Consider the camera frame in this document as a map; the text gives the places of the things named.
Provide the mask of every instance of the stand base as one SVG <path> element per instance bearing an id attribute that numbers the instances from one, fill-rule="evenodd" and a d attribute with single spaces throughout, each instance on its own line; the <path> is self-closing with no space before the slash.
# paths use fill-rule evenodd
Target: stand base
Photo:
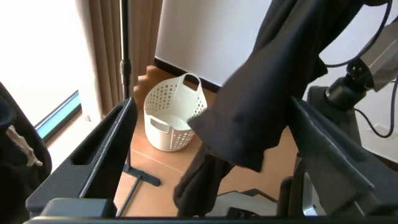
<path id="1" fill-rule="evenodd" d="M 123 167 L 123 171 L 129 175 L 132 175 L 134 177 L 137 177 L 136 182 L 134 183 L 134 185 L 132 186 L 129 195 L 127 196 L 126 200 L 123 203 L 123 206 L 121 207 L 119 213 L 117 214 L 117 217 L 121 217 L 121 215 L 123 214 L 124 210 L 126 209 L 134 191 L 137 189 L 138 183 L 140 182 L 140 180 L 143 180 L 145 182 L 148 182 L 150 184 L 152 184 L 153 186 L 158 187 L 160 185 L 160 180 L 152 175 L 149 175 L 147 173 L 145 173 L 142 170 L 133 168 L 131 166 L 129 166 L 128 164 L 125 164 Z"/>

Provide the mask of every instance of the floor tile line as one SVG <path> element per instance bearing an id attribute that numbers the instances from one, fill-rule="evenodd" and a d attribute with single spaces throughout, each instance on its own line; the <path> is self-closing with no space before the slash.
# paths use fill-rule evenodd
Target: floor tile line
<path id="1" fill-rule="evenodd" d="M 134 151 L 134 152 L 136 152 L 136 153 L 138 153 L 138 154 L 140 154 L 140 155 L 142 155 L 142 156 L 144 156 L 144 157 L 146 157 L 146 158 L 148 158 L 148 159 L 150 159 L 150 160 L 152 160 L 152 161 L 155 161 L 155 162 L 157 162 L 157 163 L 159 163 L 159 164 L 162 164 L 163 166 L 166 166 L 166 167 L 168 167 L 168 168 L 170 168 L 170 169 L 172 169 L 172 170 L 174 170 L 174 171 L 177 171 L 177 172 L 180 173 L 180 174 L 183 174 L 182 171 L 180 171 L 180 170 L 178 170 L 178 169 L 176 169 L 176 168 L 174 168 L 174 167 L 172 167 L 172 166 L 169 166 L 169 165 L 165 164 L 164 162 L 160 162 L 160 161 L 158 161 L 158 160 L 152 158 L 151 156 L 145 155 L 144 153 L 139 152 L 139 151 L 137 151 L 137 150 L 134 150 L 134 149 L 131 149 L 131 150 Z"/>

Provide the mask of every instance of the basket handle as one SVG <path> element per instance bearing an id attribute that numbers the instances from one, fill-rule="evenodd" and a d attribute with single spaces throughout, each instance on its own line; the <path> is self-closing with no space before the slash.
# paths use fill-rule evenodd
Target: basket handle
<path id="1" fill-rule="evenodd" d="M 184 79 L 185 79 L 185 77 L 186 77 L 187 75 L 193 76 L 193 77 L 195 77 L 195 78 L 198 80 L 198 88 L 197 88 L 197 90 L 196 90 L 195 92 L 199 93 L 199 92 L 201 91 L 201 81 L 200 81 L 200 78 L 197 77 L 196 75 L 192 74 L 192 73 L 185 73 L 185 74 L 183 74 L 183 75 L 180 77 L 180 80 L 178 81 L 178 85 L 179 85 L 179 86 L 180 86 L 180 85 L 184 85 L 184 84 L 183 84 L 183 83 L 184 83 Z"/>
<path id="2" fill-rule="evenodd" d="M 163 133 L 168 134 L 170 132 L 170 125 L 154 116 L 150 117 L 150 124 Z"/>

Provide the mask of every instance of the tripod stand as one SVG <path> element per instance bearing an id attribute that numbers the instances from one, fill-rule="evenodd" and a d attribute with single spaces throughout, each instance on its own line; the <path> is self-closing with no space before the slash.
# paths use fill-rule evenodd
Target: tripod stand
<path id="1" fill-rule="evenodd" d="M 129 59 L 129 35 L 128 35 L 128 13 L 127 0 L 120 0 L 120 32 L 121 32 L 121 61 L 120 61 L 120 75 L 123 86 L 123 99 L 129 98 L 131 63 Z M 131 166 L 131 153 L 127 153 L 127 163 L 123 167 L 123 171 L 129 175 L 137 177 L 136 182 L 132 186 L 129 195 L 121 207 L 118 217 L 120 217 L 126 209 L 134 191 L 137 189 L 138 183 L 143 180 L 154 186 L 160 185 L 160 180 L 152 175 L 145 173 L 142 170 L 135 169 Z"/>

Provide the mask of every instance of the wall outlet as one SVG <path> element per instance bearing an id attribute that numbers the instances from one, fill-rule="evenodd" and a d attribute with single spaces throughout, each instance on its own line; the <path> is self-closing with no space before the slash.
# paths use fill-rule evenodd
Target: wall outlet
<path id="1" fill-rule="evenodd" d="M 380 124 L 375 124 L 373 127 L 374 127 L 374 129 L 375 129 L 376 131 L 378 131 L 378 133 L 380 133 L 380 134 L 382 134 L 382 135 L 385 135 L 385 134 L 387 134 L 387 133 L 390 131 L 390 128 L 387 128 L 387 127 L 385 127 L 385 126 L 383 126 L 383 125 L 380 125 Z M 368 128 L 367 131 L 370 132 L 370 133 L 372 133 L 372 134 L 374 134 L 374 135 L 376 135 L 376 134 L 372 131 L 371 128 Z M 392 132 L 391 136 L 388 137 L 388 138 L 386 138 L 386 139 L 387 139 L 387 140 L 393 140 L 393 139 L 396 138 L 396 137 L 398 137 L 398 133 L 397 133 L 396 131 L 394 131 L 394 132 Z"/>

